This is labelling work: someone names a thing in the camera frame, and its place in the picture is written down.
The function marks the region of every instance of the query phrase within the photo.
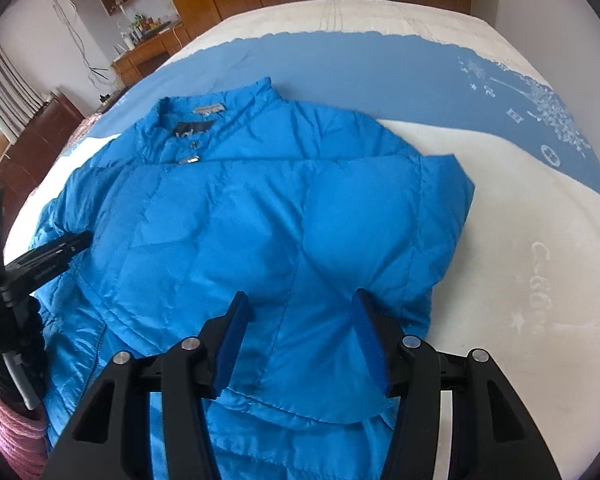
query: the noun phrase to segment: curtain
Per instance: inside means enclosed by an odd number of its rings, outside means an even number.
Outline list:
[[[0,46],[0,127],[13,144],[43,99],[14,68]]]

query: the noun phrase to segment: jacket sleeve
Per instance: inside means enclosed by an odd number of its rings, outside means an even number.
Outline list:
[[[36,420],[16,413],[0,400],[0,453],[22,480],[36,480],[46,462],[46,415],[42,407]]]
[[[44,206],[30,248],[40,247],[66,233],[78,233],[95,225],[99,204],[123,171],[130,168],[87,168],[75,170],[57,198]]]

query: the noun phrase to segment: blue bedsheet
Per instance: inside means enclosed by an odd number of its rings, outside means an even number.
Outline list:
[[[121,133],[161,97],[227,90],[265,76],[286,99],[503,137],[600,193],[600,163],[550,88],[468,48],[419,36],[308,32],[224,43],[139,82],[91,135]]]

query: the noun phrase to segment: electrical cable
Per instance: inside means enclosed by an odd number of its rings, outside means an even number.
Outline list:
[[[180,38],[178,37],[178,33],[176,32],[175,27],[173,27],[173,35],[176,37],[176,40],[178,40],[178,43],[180,44],[180,50],[182,50],[184,47],[182,46],[182,42],[180,41]]]
[[[75,4],[71,0],[69,0],[69,2],[72,4],[74,11],[77,14],[77,7],[75,7]],[[95,68],[89,63],[89,60],[88,60],[87,54],[86,54],[86,49],[84,46],[84,41],[82,40],[82,38],[80,37],[78,32],[75,30],[73,24],[67,17],[62,6],[60,5],[60,2],[58,0],[53,0],[52,7],[54,8],[54,10],[56,12],[56,16],[58,16],[58,19],[62,23],[64,23],[67,30],[69,31],[69,34],[71,35],[71,38],[75,43],[75,46],[78,48],[78,51],[80,51],[80,56],[82,57],[82,63],[87,68],[87,70],[89,70],[89,81],[90,81],[91,85],[98,92],[100,92],[101,89],[103,89],[103,88],[110,89],[109,78],[107,76],[105,76],[104,74],[100,73],[100,72],[104,72],[104,71],[108,72],[109,69],[108,68]]]

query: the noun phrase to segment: white bedsheet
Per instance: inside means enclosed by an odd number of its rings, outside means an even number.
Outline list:
[[[467,46],[546,84],[477,18],[368,0],[302,2],[234,16],[169,62],[234,38],[314,30],[418,34]],[[600,195],[499,137],[383,123],[423,153],[454,153],[476,186],[456,256],[434,290],[428,341],[463,355],[486,348],[531,412],[563,478],[577,478],[600,450]],[[107,140],[87,139],[58,161],[18,216],[6,260],[26,250],[42,206]],[[448,461],[448,399],[445,406],[437,478],[446,478]]]

